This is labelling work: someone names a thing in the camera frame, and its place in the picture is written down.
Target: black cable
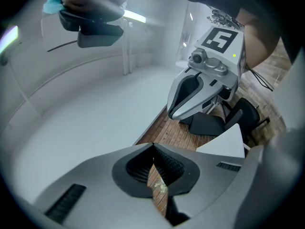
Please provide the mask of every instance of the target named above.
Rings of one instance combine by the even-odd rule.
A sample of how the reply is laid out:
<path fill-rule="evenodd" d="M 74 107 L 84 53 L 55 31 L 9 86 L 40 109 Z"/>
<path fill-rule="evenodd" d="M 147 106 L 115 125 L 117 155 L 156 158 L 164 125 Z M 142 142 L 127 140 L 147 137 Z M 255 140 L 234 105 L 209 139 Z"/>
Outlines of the black cable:
<path fill-rule="evenodd" d="M 247 70 L 249 70 L 249 71 L 251 71 L 251 73 L 254 75 L 254 77 L 258 80 L 258 82 L 260 83 L 260 85 L 262 85 L 264 88 L 267 88 L 267 89 L 269 89 L 271 92 L 273 92 L 273 90 L 268 86 L 268 84 L 258 75 L 258 74 L 256 74 L 256 72 L 255 71 L 253 71 L 247 64 L 246 64 L 246 69 Z"/>

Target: wooden floor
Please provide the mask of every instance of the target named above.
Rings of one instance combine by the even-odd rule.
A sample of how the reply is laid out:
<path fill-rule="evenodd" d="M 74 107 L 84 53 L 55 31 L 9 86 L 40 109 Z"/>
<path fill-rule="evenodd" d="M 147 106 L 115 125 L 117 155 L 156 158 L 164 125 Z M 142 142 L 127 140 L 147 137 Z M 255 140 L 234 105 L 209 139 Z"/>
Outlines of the wooden floor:
<path fill-rule="evenodd" d="M 280 40 L 274 53 L 255 67 L 255 70 L 276 87 L 290 67 L 291 63 Z M 270 123 L 263 124 L 252 132 L 259 145 L 265 144 L 274 135 L 285 130 L 285 124 L 271 98 L 271 91 L 262 87 L 251 72 L 243 74 L 240 88 L 259 104 L 257 110 L 261 119 L 268 116 L 271 120 Z M 233 107 L 241 97 L 243 97 L 243 94 L 237 91 L 229 104 Z M 216 107 L 211 114 L 224 118 L 221 106 Z M 138 144 L 156 142 L 196 151 L 198 147 L 211 140 L 213 140 L 211 136 L 190 134 L 187 125 L 169 119 L 166 110 L 164 110 Z M 254 143 L 249 141 L 248 145 L 253 147 Z M 168 198 L 167 187 L 154 166 L 151 169 L 147 186 L 153 190 L 154 205 L 165 216 Z"/>

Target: black vent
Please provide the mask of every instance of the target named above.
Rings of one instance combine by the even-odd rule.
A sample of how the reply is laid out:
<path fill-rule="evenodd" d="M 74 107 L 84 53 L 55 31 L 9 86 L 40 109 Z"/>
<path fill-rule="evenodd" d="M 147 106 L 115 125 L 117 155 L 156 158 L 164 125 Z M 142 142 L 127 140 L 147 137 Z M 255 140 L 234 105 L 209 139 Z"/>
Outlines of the black vent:
<path fill-rule="evenodd" d="M 184 165 L 158 148 L 155 148 L 154 164 L 162 180 L 169 186 L 184 173 Z"/>
<path fill-rule="evenodd" d="M 241 168 L 241 166 L 230 165 L 224 162 L 220 162 L 217 166 L 226 170 L 231 170 L 236 172 L 238 172 Z"/>
<path fill-rule="evenodd" d="M 147 184 L 149 172 L 153 166 L 151 150 L 147 149 L 131 159 L 127 165 L 127 173 L 135 180 Z"/>
<path fill-rule="evenodd" d="M 62 195 L 57 202 L 45 213 L 47 217 L 61 224 L 74 205 L 82 196 L 86 187 L 74 184 Z"/>

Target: office chair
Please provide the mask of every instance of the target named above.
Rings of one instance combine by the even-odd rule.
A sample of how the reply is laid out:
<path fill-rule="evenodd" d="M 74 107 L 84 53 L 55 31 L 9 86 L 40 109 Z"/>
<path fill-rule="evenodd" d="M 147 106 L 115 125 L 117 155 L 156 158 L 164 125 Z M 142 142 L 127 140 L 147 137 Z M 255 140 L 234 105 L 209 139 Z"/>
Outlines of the office chair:
<path fill-rule="evenodd" d="M 249 140 L 247 137 L 250 137 L 254 144 L 257 145 L 251 131 L 264 122 L 269 123 L 270 118 L 267 117 L 260 121 L 259 113 L 256 108 L 244 98 L 239 99 L 233 108 L 231 108 L 227 102 L 223 104 L 230 110 L 230 113 L 225 120 L 219 116 L 199 112 L 181 120 L 179 123 L 189 125 L 189 132 L 192 134 L 211 136 L 219 136 L 234 124 L 238 123 L 244 143 L 248 143 Z"/>

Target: light strip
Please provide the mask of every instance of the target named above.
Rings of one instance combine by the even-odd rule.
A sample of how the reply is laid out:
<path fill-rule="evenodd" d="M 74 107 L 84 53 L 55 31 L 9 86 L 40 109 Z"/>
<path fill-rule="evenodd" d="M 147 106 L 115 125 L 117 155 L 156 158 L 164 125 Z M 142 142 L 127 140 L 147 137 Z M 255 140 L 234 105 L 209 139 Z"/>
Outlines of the light strip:
<path fill-rule="evenodd" d="M 0 40 L 0 54 L 18 38 L 18 26 L 14 26 Z"/>
<path fill-rule="evenodd" d="M 137 14 L 135 12 L 131 12 L 129 10 L 125 10 L 123 17 L 130 18 L 130 19 L 133 19 L 136 21 L 140 21 L 142 23 L 146 23 L 146 18 L 144 16 Z"/>

